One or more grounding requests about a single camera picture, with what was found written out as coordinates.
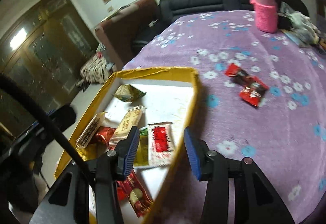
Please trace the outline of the long red gold snack bar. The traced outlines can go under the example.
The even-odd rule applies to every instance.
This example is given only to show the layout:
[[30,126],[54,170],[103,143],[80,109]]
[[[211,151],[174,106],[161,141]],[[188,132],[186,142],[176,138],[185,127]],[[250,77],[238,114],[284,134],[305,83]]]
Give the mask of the long red gold snack bar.
[[150,212],[153,201],[141,184],[134,170],[131,171],[126,180],[118,181],[118,187],[128,199],[138,218],[145,216]]

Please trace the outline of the dark red snack packet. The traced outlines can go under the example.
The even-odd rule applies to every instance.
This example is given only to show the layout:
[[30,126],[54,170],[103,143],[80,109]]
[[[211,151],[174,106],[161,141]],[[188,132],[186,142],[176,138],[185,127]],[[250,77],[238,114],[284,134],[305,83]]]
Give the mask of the dark red snack packet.
[[109,144],[111,137],[114,135],[115,128],[100,126],[95,135],[92,137],[92,141],[95,143]]

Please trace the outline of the yellow brown biscuit packet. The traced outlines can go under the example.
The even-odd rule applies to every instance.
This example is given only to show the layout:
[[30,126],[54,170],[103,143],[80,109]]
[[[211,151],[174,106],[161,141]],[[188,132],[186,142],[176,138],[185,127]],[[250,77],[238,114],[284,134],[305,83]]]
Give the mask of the yellow brown biscuit packet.
[[76,147],[78,149],[85,149],[92,137],[95,135],[102,122],[105,120],[105,112],[97,113],[87,124],[86,128],[83,130],[81,135],[76,140]]

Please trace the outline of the green yellow snack packet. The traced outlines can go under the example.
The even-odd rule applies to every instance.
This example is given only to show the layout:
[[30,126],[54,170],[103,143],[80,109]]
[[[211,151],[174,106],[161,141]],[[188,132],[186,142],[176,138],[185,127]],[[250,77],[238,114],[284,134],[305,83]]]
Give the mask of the green yellow snack packet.
[[148,128],[140,129],[138,149],[134,159],[134,168],[149,165],[148,161]]

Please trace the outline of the beige cracker packet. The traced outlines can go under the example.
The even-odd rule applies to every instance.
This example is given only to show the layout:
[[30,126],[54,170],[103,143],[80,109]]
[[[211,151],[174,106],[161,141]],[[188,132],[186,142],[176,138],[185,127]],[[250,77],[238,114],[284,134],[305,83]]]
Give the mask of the beige cracker packet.
[[119,141],[126,139],[133,126],[138,126],[143,113],[145,113],[145,109],[144,105],[127,109],[125,116],[109,140],[109,149],[115,148]]

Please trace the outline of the red white snack packet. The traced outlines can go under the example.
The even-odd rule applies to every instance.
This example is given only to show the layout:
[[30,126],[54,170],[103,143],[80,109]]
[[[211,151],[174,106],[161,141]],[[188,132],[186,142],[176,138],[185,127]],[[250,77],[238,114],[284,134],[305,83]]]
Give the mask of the red white snack packet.
[[175,144],[170,122],[152,123],[148,128],[148,162],[149,166],[167,166],[171,164]]

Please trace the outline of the small green yellow packet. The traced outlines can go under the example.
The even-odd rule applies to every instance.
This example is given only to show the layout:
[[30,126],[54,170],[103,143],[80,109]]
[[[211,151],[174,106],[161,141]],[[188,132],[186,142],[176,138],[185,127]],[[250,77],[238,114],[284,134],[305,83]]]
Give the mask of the small green yellow packet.
[[113,94],[115,98],[122,102],[135,102],[136,100],[144,97],[146,95],[145,92],[140,91],[130,84],[123,84],[116,92]]

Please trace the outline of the red black candy packet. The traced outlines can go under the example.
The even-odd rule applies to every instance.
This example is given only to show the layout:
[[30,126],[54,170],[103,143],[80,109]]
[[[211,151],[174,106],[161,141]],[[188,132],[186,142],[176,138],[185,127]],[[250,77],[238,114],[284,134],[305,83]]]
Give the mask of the red black candy packet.
[[247,86],[252,82],[252,77],[245,70],[232,63],[225,71],[225,75],[232,78],[233,82],[241,85]]

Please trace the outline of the purple floral tablecloth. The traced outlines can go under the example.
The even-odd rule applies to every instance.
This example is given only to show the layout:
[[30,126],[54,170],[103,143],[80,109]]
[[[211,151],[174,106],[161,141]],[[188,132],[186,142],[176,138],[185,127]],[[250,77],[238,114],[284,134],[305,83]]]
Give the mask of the purple floral tablecloth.
[[[257,108],[225,75],[232,63],[269,87]],[[325,193],[325,59],[237,10],[178,18],[124,69],[151,67],[195,68],[203,94],[192,133],[227,158],[252,158],[296,223],[313,212]]]

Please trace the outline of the yellow cardboard tray box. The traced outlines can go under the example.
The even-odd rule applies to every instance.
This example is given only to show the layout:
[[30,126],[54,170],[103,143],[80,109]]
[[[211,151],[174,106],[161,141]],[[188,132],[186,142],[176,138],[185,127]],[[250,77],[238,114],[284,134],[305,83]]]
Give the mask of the yellow cardboard tray box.
[[[145,92],[145,96],[133,103],[118,100],[113,94],[122,84],[131,84]],[[109,77],[77,123],[69,139],[72,145],[100,112],[105,112],[109,127],[118,127],[127,109],[143,105],[145,113],[138,123],[140,128],[153,123],[171,123],[172,141],[176,147],[171,164],[136,170],[154,200],[151,210],[144,217],[137,217],[131,204],[124,202],[121,210],[125,223],[153,223],[158,215],[185,152],[183,130],[193,120],[200,87],[198,71],[193,68],[154,67],[119,71]]]

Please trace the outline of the dark wooden cabinet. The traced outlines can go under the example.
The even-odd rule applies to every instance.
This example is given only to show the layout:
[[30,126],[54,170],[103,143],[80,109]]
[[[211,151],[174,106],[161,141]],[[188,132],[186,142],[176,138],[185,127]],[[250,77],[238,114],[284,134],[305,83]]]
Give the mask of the dark wooden cabinet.
[[49,112],[78,94],[97,45],[71,0],[41,0],[1,37],[1,73]]

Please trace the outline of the clear bag of items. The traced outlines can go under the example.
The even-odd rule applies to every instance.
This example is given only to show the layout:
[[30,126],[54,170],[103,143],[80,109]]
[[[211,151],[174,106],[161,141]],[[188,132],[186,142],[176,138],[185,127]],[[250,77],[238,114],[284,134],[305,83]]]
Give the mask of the clear bag of items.
[[277,27],[300,48],[318,45],[322,36],[308,16],[281,2]]

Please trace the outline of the pink knitted thermos bottle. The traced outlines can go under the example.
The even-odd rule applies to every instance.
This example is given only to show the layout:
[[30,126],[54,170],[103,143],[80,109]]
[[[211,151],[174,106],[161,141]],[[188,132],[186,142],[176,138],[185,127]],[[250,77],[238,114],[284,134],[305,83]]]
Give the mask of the pink knitted thermos bottle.
[[255,11],[256,27],[267,33],[277,31],[277,3],[276,0],[250,0]]

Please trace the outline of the black leather sofa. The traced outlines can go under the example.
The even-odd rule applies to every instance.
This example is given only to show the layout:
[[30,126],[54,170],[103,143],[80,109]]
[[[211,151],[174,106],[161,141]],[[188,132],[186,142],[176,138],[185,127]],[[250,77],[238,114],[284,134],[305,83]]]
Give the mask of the black leather sofa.
[[216,11],[253,10],[250,0],[160,0],[145,9],[148,22],[141,25],[131,42],[131,51],[138,55],[155,36],[182,16]]

